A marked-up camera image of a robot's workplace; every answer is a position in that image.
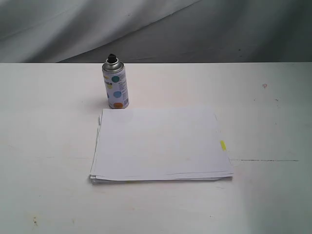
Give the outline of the stack of white paper sheets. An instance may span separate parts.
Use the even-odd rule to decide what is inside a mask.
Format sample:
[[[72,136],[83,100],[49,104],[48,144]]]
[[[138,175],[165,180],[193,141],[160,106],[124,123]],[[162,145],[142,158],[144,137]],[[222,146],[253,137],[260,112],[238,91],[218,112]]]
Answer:
[[[218,180],[233,174],[209,107],[102,110],[93,183]]]

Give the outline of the grey backdrop cloth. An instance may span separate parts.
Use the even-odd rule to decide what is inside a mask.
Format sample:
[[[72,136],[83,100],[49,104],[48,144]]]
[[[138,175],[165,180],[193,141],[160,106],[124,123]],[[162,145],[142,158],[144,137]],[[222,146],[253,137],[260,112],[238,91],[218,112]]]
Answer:
[[[3,0],[1,62],[304,62],[309,0]]]

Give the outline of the white dotted spray paint can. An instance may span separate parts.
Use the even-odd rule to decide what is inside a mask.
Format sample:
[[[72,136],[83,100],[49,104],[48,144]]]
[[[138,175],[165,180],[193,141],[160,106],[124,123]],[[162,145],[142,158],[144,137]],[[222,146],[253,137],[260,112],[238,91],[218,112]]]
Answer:
[[[110,108],[127,108],[129,95],[124,63],[116,55],[110,54],[102,65],[102,74]]]

